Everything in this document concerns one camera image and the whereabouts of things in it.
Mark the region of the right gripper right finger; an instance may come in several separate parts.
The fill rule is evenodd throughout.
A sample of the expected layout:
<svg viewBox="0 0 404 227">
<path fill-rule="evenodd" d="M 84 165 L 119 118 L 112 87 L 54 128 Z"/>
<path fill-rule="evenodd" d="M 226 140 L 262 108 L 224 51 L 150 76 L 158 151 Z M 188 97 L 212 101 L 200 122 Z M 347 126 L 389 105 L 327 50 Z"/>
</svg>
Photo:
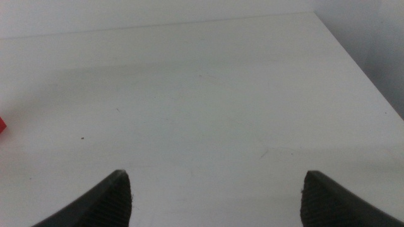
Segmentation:
<svg viewBox="0 0 404 227">
<path fill-rule="evenodd" d="M 400 221 L 317 170 L 306 173 L 300 204 L 304 226 L 403 227 Z"/>
</svg>

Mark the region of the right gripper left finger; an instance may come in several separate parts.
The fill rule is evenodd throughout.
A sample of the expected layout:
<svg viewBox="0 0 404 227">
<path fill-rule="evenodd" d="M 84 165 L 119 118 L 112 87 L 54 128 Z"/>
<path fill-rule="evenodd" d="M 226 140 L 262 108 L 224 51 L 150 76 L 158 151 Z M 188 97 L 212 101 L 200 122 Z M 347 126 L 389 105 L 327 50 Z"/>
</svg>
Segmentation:
<svg viewBox="0 0 404 227">
<path fill-rule="evenodd" d="M 128 227 L 131 213 L 129 176 L 125 170 L 116 170 L 34 227 Z"/>
</svg>

